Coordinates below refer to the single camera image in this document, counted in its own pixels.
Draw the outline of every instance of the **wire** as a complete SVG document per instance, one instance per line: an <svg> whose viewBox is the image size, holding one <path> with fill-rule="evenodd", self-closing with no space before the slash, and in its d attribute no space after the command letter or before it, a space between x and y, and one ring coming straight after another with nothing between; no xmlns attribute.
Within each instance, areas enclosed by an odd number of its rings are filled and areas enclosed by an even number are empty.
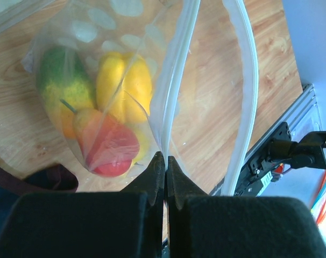
<svg viewBox="0 0 326 258"><path fill-rule="evenodd" d="M326 215L326 200L325 200L325 202L322 205L322 208L321 208L320 214L317 217L316 223L317 224L322 223L322 221L325 218L325 215Z"/></svg>
<svg viewBox="0 0 326 258"><path fill-rule="evenodd" d="M281 174L286 175L287 173L289 173L293 168L288 168L286 169L284 172L282 172Z"/></svg>
<svg viewBox="0 0 326 258"><path fill-rule="evenodd" d="M326 183L326 170L324 171L321 184L320 184L320 186L318 187L318 190L317 190L317 194L320 193L320 191L321 191L321 189L322 189L322 187L324 186L325 183Z"/></svg>

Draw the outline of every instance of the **red pear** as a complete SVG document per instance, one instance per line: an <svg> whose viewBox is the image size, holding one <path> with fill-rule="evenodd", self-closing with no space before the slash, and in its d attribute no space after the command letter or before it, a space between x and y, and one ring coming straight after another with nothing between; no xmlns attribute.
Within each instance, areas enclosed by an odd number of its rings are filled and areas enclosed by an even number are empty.
<svg viewBox="0 0 326 258"><path fill-rule="evenodd" d="M86 166L106 177L124 174L139 152L136 135L110 114L95 109L75 113L73 128Z"/></svg>

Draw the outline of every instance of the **black foam pad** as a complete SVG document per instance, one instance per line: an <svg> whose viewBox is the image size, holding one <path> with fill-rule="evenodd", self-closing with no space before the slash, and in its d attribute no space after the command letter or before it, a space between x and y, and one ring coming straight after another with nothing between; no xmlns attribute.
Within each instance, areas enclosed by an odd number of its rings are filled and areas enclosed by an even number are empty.
<svg viewBox="0 0 326 258"><path fill-rule="evenodd" d="M145 193L26 195L0 237L0 258L153 257L146 210Z"/></svg>
<svg viewBox="0 0 326 258"><path fill-rule="evenodd" d="M179 254L172 257L326 257L308 208L280 197L190 197Z"/></svg>

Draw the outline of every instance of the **plastic fruit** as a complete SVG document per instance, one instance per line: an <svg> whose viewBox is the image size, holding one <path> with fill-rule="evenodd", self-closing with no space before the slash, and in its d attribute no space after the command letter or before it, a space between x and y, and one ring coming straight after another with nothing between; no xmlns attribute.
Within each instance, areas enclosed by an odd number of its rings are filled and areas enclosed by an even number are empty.
<svg viewBox="0 0 326 258"><path fill-rule="evenodd" d="M112 114L121 123L139 123L150 114L151 98L151 77L143 58L118 52L109 52L101 58L96 80L98 109Z"/></svg>
<svg viewBox="0 0 326 258"><path fill-rule="evenodd" d="M77 110L96 106L95 87L76 51L54 47L45 52L37 71L36 86L53 125L66 138L75 138L74 114L60 99Z"/></svg>
<svg viewBox="0 0 326 258"><path fill-rule="evenodd" d="M150 150L150 142L147 136L141 130L135 128L133 129L133 131L138 139L140 146L137 156L132 161L132 163L135 164L137 162L140 162L146 156L146 154Z"/></svg>
<svg viewBox="0 0 326 258"><path fill-rule="evenodd" d="M136 135L112 115L95 109L75 111L73 128L86 166L96 174L115 177L124 174L138 155Z"/></svg>

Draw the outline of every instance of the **wood grain surface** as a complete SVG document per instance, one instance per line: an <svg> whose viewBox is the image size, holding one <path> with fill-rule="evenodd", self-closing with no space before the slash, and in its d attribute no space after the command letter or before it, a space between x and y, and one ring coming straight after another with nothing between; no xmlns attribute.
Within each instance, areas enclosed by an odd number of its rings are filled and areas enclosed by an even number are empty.
<svg viewBox="0 0 326 258"><path fill-rule="evenodd" d="M106 180L87 172L78 163L48 120L33 80L20 63L30 40L65 2L58 0L0 34L0 166L24 178L61 163L78 177L80 191L120 190L132 179ZM205 191L210 191L224 177L237 135L242 101L239 47L220 2L202 1L179 96L182 119L177 117L172 134L183 167ZM302 88L281 1L246 0L245 4L260 69L253 145Z"/></svg>

